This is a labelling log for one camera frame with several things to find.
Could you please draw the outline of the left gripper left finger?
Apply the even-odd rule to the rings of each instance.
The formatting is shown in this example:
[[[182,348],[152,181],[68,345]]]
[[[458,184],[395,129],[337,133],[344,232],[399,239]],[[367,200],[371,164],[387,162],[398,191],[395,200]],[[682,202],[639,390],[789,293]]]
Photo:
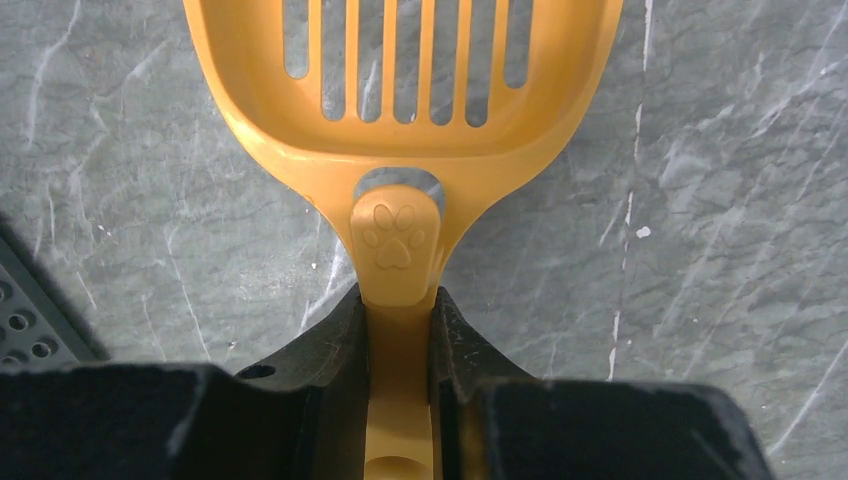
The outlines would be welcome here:
[[[100,364],[1,376],[5,479],[360,479],[367,328],[357,288],[237,374]]]

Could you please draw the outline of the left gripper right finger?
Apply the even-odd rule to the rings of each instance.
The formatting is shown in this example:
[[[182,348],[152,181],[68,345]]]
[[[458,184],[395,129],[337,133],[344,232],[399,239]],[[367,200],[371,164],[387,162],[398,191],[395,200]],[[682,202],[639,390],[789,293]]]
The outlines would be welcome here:
[[[697,384],[536,378],[437,293],[429,342],[438,479],[769,479],[744,412]]]

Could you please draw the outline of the yellow slotted scoop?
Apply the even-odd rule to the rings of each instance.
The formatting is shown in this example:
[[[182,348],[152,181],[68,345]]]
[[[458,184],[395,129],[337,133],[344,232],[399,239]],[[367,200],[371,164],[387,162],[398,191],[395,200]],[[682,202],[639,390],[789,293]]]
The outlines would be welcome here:
[[[188,1],[184,11],[212,96],[239,143],[304,197],[347,249],[365,306],[369,400],[367,479],[436,473],[429,343],[440,277],[465,232],[563,150],[599,85],[623,5],[537,1],[525,82],[505,78],[511,5],[488,23],[475,1],[437,24],[419,7],[415,114],[402,120],[401,8],[383,5],[379,116],[365,120],[357,87],[364,8],[344,7],[341,118],[323,111],[325,9],[307,5],[308,69],[284,66],[281,1]]]

